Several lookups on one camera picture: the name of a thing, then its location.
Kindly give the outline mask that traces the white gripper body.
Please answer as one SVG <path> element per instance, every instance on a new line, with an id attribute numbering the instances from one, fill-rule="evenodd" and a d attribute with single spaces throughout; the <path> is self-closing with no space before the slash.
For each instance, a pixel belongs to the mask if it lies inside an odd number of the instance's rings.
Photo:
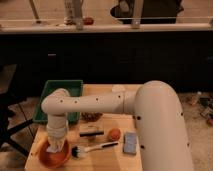
<path id="1" fill-rule="evenodd" d="M 49 140 L 62 141 L 68 133 L 68 120 L 65 114 L 49 115 L 46 125 Z"/>

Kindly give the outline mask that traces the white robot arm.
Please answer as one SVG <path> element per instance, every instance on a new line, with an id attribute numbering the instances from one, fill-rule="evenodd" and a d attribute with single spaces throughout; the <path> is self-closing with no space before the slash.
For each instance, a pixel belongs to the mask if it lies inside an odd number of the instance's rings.
<path id="1" fill-rule="evenodd" d="M 149 81 L 133 91 L 72 97 L 55 90 L 41 102 L 49 116 L 71 112 L 131 114 L 143 171 L 194 171 L 182 106 L 174 89 Z"/>

